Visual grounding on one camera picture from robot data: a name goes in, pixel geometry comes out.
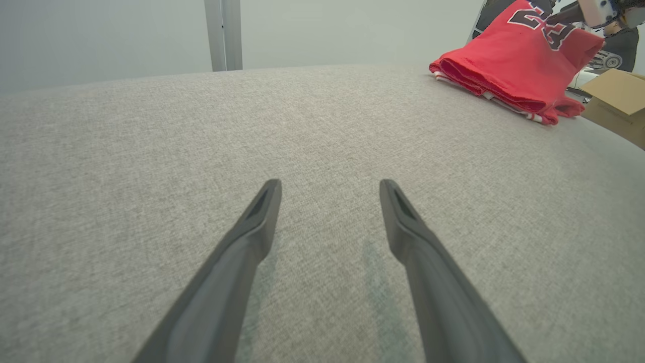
open cardboard box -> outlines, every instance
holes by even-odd
[[[645,76],[610,69],[585,83],[582,116],[645,149]]]

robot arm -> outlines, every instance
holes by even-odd
[[[635,28],[645,22],[645,0],[578,0],[547,19],[549,24],[582,21],[602,28],[612,21]]]

red cloth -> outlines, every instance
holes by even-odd
[[[430,71],[480,96],[488,91],[508,105],[555,125],[584,107],[564,95],[567,86],[602,48],[603,39],[572,25],[550,26],[550,14],[517,0],[465,47],[441,56]]]

vertical metal profile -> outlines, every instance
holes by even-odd
[[[240,0],[221,0],[224,15],[226,70],[242,69],[242,21]]]
[[[220,0],[204,0],[208,46],[213,71],[226,70],[226,49],[224,48],[224,17]]]

cardboard box flap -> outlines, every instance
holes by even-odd
[[[638,74],[610,69],[580,89],[630,116],[645,109],[645,79]]]

